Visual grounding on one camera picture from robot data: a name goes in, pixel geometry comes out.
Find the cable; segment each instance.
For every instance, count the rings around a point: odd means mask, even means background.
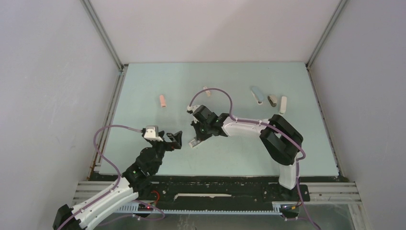
[[[301,205],[302,205],[302,202],[299,201],[299,202],[297,202],[297,204],[295,204],[295,205],[281,207],[281,209],[282,209],[282,210],[285,210],[285,211],[289,211],[289,210],[296,209],[296,208],[300,207]]]
[[[159,213],[162,214],[162,216],[159,217],[159,218],[145,218],[145,217],[139,217],[139,218],[144,219],[144,220],[151,220],[151,221],[162,220],[162,219],[165,218],[165,213],[164,213],[161,209],[159,209],[159,208],[157,208],[157,207],[155,207],[155,206],[149,205],[149,204],[147,204],[147,203],[145,203],[145,202],[142,202],[142,201],[140,201],[140,200],[133,200],[133,201],[134,201],[134,202],[137,202],[137,203],[140,203],[140,204],[142,204],[142,205],[145,205],[146,207],[149,206],[149,207],[151,207],[152,209],[154,209],[154,210],[156,210],[156,211],[158,211]]]
[[[159,193],[158,193],[157,191],[155,191],[155,190],[152,190],[151,193],[156,193],[156,194],[157,194],[157,200],[154,202],[154,203],[155,203],[155,206],[156,206],[157,203],[158,203],[158,201],[159,201],[159,198],[160,198],[161,196],[160,196]]]
[[[229,116],[230,116],[231,120],[233,120],[233,121],[237,121],[237,120],[238,120],[238,122],[244,122],[244,123],[258,124],[258,121],[251,121],[251,120],[244,120],[244,119],[236,119],[236,118],[232,115],[232,111],[233,111],[233,101],[232,101],[230,95],[229,95],[227,92],[225,92],[224,90],[221,90],[221,89],[218,89],[218,88],[208,88],[208,89],[204,89],[204,90],[199,91],[199,92],[198,92],[197,94],[195,94],[195,96],[192,98],[192,100],[191,100],[189,106],[192,106],[192,103],[193,103],[194,99],[195,99],[200,93],[205,92],[205,91],[207,91],[207,90],[220,91],[220,92],[224,93],[224,94],[228,97],[228,99],[230,100],[230,112],[229,112]],[[302,156],[296,159],[296,187],[297,187],[297,191],[298,191],[298,194],[299,194],[300,201],[302,202],[303,209],[304,209],[304,211],[305,211],[305,213],[306,213],[306,215],[307,215],[307,218],[305,218],[305,219],[307,219],[316,229],[321,230],[320,226],[317,225],[317,224],[312,220],[312,218],[310,217],[310,214],[309,214],[309,212],[308,212],[308,210],[307,210],[307,208],[306,208],[306,206],[305,206],[305,204],[304,204],[304,202],[303,202],[303,197],[302,197],[302,194],[301,194],[301,192],[300,192],[300,186],[299,186],[299,161],[301,161],[301,160],[303,160],[304,158],[306,158],[306,153],[305,153],[305,151],[304,151],[304,150],[302,149],[302,147],[301,147],[300,145],[298,145],[293,139],[291,139],[288,135],[286,135],[285,133],[283,133],[282,131],[280,131],[278,128],[276,128],[276,127],[274,127],[274,126],[272,126],[272,125],[270,125],[270,124],[266,124],[266,123],[261,123],[261,125],[265,125],[266,127],[269,127],[270,129],[274,130],[275,132],[281,134],[284,138],[286,138],[289,142],[291,142],[291,143],[302,153]]]
[[[113,164],[113,162],[111,162],[109,159],[107,159],[105,156],[103,156],[103,154],[100,152],[100,150],[99,150],[99,148],[97,147],[97,144],[96,144],[96,139],[97,139],[98,134],[99,134],[100,132],[102,132],[103,130],[105,130],[105,129],[107,129],[107,128],[111,128],[111,127],[126,128],[126,129],[128,129],[128,130],[135,131],[135,132],[139,132],[139,133],[141,133],[142,131],[139,130],[139,129],[135,129],[135,128],[128,127],[128,126],[109,125],[109,126],[101,127],[101,128],[100,128],[99,130],[97,130],[96,133],[94,134],[94,137],[93,137],[93,146],[94,146],[94,148],[96,149],[97,153],[99,154],[99,156],[100,156],[101,158],[103,158],[103,160],[105,160],[107,163],[109,163],[111,166],[113,166],[113,168],[117,171],[117,175],[118,175],[118,177],[117,177],[117,182],[114,183],[114,186],[112,187],[112,190],[114,190],[114,189],[118,186],[118,184],[119,184],[119,182],[120,182],[120,178],[121,178],[120,170],[117,168],[117,166],[115,166],[115,165]],[[57,230],[61,230],[71,219],[73,219],[76,215],[78,215],[82,210],[87,209],[88,207],[90,207],[90,206],[93,205],[94,203],[96,203],[96,202],[98,202],[99,200],[101,200],[103,197],[107,196],[109,193],[110,193],[110,190],[107,191],[107,192],[105,192],[104,194],[100,195],[100,197],[94,199],[92,202],[89,202],[89,203],[88,203],[87,205],[85,205],[83,208],[80,208],[77,212],[73,213],[72,216],[70,216],[68,219],[66,219],[66,220],[59,226],[59,228],[57,228]]]
[[[100,223],[100,224],[97,225],[97,227],[106,226],[106,225],[109,225],[109,224],[111,224],[111,223],[113,223],[113,222],[119,220],[119,219],[126,218],[126,217],[132,217],[132,216],[133,216],[133,214],[122,215],[122,216],[119,216],[119,217],[117,217],[117,218],[114,218],[114,219],[112,219],[112,220],[110,220],[110,221],[107,221],[107,222],[105,222],[105,223]]]

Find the gray object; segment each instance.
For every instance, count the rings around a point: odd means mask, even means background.
[[[190,142],[189,142],[189,146],[193,149],[194,147],[196,147],[198,144],[200,144],[201,143],[201,141],[199,141],[199,140],[196,140],[196,138],[193,138],[193,140],[191,140]]]
[[[273,94],[268,95],[268,101],[272,107],[276,107],[276,105],[278,104],[278,98]]]
[[[82,181],[79,182],[76,193],[73,198],[72,205],[83,202],[88,199],[90,196],[97,194],[102,189],[105,189],[110,185],[111,182],[99,182],[99,181]],[[310,192],[310,201],[307,202],[307,208],[313,214],[313,219],[316,221],[322,229],[333,229],[333,230],[366,230],[364,228],[363,218],[365,218],[364,208],[361,204],[361,198],[358,194],[357,187],[355,183],[304,183],[308,186]],[[280,218],[278,215],[279,208],[281,205],[287,205],[286,203],[274,202],[272,204],[273,208],[268,211],[255,211],[249,210],[246,211],[210,211],[210,210],[162,210],[168,217],[158,221],[158,222],[149,222],[149,221],[137,221],[136,218],[124,218],[113,222],[110,225],[110,229],[123,229],[122,226],[132,226],[137,225],[141,229],[155,229],[161,228],[159,226],[150,226],[150,223],[162,223],[165,224],[164,229],[179,229],[179,222],[182,226],[185,226],[182,229],[213,229],[214,226],[219,227],[222,225],[222,229],[268,229],[269,226],[272,226],[272,229],[295,229],[289,228],[290,224],[292,227],[297,227],[297,229],[312,230],[313,227],[306,221],[288,221],[285,222],[284,219]],[[112,216],[106,218],[105,221],[112,220],[119,215],[128,215],[132,213],[146,213],[144,211],[138,211],[137,203],[127,203],[119,208],[116,213]],[[174,216],[185,217],[186,219],[173,218]],[[211,221],[207,222],[207,219],[217,220],[214,226],[212,226]],[[264,218],[267,220],[265,222],[257,223],[258,220]],[[234,226],[232,223],[235,221],[244,220],[241,224],[246,224],[244,226]]]

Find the white object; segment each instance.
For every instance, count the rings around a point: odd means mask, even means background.
[[[158,135],[158,126],[147,126],[145,129],[145,134],[143,136],[145,139],[163,141],[163,139]]]
[[[199,141],[199,140],[196,140],[196,138],[193,138],[193,140],[191,140],[190,142],[189,142],[189,146],[193,149],[194,147],[196,147],[198,144],[200,144],[201,143],[201,141]]]
[[[188,112],[191,111],[192,113],[194,113],[194,111],[196,111],[196,109],[198,109],[199,107],[200,107],[199,104],[194,105],[193,107],[188,106],[188,107],[186,107],[186,111],[188,111]],[[199,121],[193,116],[193,122],[194,122],[194,123],[198,123]]]
[[[284,115],[286,113],[286,104],[288,103],[288,98],[282,96],[281,105],[279,107],[279,115]]]
[[[113,188],[114,181],[110,186],[93,196],[92,198],[73,206],[72,213],[77,212],[81,208],[85,207],[88,203],[92,202],[102,194],[108,192]],[[81,213],[77,214],[75,218],[80,219],[79,226],[82,229],[93,230],[101,221],[118,210],[126,203],[138,198],[138,193],[134,193],[133,188],[129,187],[130,183],[125,178],[120,178],[118,186],[110,192],[107,196],[97,201]]]
[[[251,87],[251,94],[255,98],[255,101],[257,102],[257,104],[262,105],[262,103],[264,101],[264,94],[261,92],[261,90],[257,86]]]
[[[224,194],[224,193],[178,193],[173,198],[176,200],[178,197],[231,197],[231,194]]]
[[[160,95],[159,96],[159,101],[161,102],[161,107],[162,108],[165,108],[166,107],[166,101],[165,101],[165,97],[164,97],[164,95]]]
[[[208,88],[206,86],[203,87],[204,90],[206,90],[206,94],[208,97],[210,97],[212,95],[212,92],[210,92],[210,90],[207,90]]]
[[[261,130],[265,129],[266,126],[259,125],[259,120],[247,119],[243,118],[244,120],[251,120],[257,122],[256,124],[251,123],[243,123],[243,122],[236,122],[231,120],[230,117],[227,117],[226,120],[223,122],[223,126],[221,127],[223,131],[227,134],[227,136],[243,136],[243,137],[254,137],[257,138],[261,134]],[[262,123],[269,124],[269,120],[263,119]]]
[[[296,185],[296,158],[293,165],[279,164],[279,184],[287,189]]]

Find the black base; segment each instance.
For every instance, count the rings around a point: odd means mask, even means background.
[[[90,180],[114,181],[117,176],[93,173]],[[226,176],[152,176],[152,190],[160,194],[157,207],[167,210],[210,211],[266,211],[273,210],[272,201],[299,201],[296,187],[293,190],[278,184],[277,176],[226,177]],[[348,182],[339,177],[301,177],[300,182]],[[304,201],[310,201],[307,186],[300,185]],[[229,194],[229,197],[186,197],[175,199],[179,193]],[[143,194],[139,199],[155,200],[154,193]]]
[[[61,226],[62,223],[65,222],[65,220],[67,220],[70,216],[72,216],[72,209],[69,208],[68,205],[63,205],[56,212],[56,217],[54,220],[54,224],[52,225],[52,228],[54,230],[57,230],[59,226]],[[62,230],[82,230],[79,224],[80,224],[79,220],[72,218],[68,223],[66,223],[66,225],[62,228]]]

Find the small block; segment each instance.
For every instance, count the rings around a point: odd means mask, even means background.
[[[278,98],[272,94],[268,96],[268,101],[272,107],[276,107],[276,104],[278,103]]]
[[[194,147],[196,147],[198,144],[200,144],[201,143],[201,141],[199,141],[199,140],[196,140],[196,138],[194,138],[193,140],[191,140],[190,142],[189,142],[189,146],[193,149]]]
[[[161,107],[162,108],[165,108],[166,107],[166,101],[165,101],[165,97],[164,97],[164,95],[160,95],[159,96],[159,101],[161,101]]]
[[[208,88],[206,86],[204,86],[203,89],[206,90],[206,94],[208,97],[212,95],[212,92],[210,92],[210,90],[207,90]]]
[[[283,115],[283,114],[286,113],[286,106],[287,106],[287,103],[288,103],[288,98],[285,97],[285,96],[283,96],[283,97],[281,98],[281,105],[280,105],[280,107],[279,107],[279,114],[280,114],[280,115]]]
[[[264,95],[261,93],[259,88],[257,86],[252,86],[251,93],[252,93],[252,96],[254,96],[255,101],[257,101],[257,104],[261,105],[262,102],[264,101]]]

